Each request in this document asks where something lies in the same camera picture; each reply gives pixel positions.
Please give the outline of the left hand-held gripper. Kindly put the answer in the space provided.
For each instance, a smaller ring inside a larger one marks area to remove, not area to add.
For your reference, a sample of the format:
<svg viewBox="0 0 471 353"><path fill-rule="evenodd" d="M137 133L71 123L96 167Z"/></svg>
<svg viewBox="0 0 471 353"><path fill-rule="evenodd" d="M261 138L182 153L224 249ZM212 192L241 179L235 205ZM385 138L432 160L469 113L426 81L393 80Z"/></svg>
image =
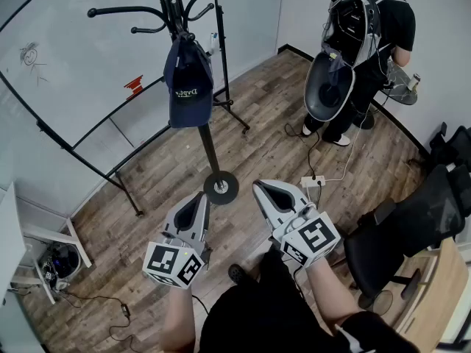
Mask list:
<svg viewBox="0 0 471 353"><path fill-rule="evenodd" d="M149 242L142 271L153 281L188 289L209 264L206 242L210 201L204 192L186 196L167 213L163 231Z"/></svg>

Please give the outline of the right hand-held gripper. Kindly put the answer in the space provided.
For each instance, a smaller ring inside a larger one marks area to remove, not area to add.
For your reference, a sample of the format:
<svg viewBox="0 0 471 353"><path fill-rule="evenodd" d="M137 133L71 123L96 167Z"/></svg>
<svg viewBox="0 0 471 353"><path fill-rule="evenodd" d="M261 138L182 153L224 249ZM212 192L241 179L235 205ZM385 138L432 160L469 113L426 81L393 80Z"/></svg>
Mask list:
<svg viewBox="0 0 471 353"><path fill-rule="evenodd" d="M278 180L255 180L252 192L281 252L303 268L328 255L339 243L340 234L327 213L319 213L314 203L308 204L297 186ZM285 221L289 213L295 214Z"/></svg>

